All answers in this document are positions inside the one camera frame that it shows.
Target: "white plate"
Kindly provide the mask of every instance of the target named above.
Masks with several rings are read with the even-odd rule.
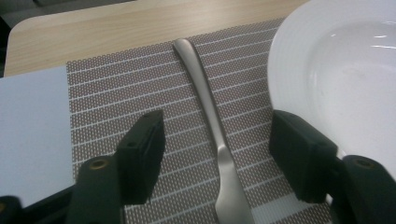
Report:
[[[280,26],[268,62],[274,109],[396,178],[396,1],[312,0]]]

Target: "gray placemat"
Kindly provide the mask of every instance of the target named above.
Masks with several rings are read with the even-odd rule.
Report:
[[[203,61],[238,175],[257,223],[328,223],[329,206],[298,202],[268,151],[268,51],[283,19],[190,37]],[[73,174],[114,153],[143,114],[163,109],[166,149],[145,205],[129,223],[217,223],[219,171],[197,97],[172,43],[67,63]]]

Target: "white paper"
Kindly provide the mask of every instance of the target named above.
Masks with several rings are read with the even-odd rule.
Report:
[[[27,206],[73,184],[65,66],[0,79],[0,196]]]

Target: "striped placemat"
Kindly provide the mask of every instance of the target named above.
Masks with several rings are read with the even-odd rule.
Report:
[[[268,51],[283,19],[190,37],[203,61],[256,223],[329,223],[327,204],[301,203],[268,151]],[[166,149],[150,203],[129,223],[217,223],[219,171],[203,111],[172,43],[67,63],[73,173],[114,153],[143,114],[162,109]]]

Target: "wooden table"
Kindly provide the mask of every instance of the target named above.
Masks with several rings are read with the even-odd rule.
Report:
[[[288,16],[307,0],[142,0],[36,17],[8,40],[5,77]]]

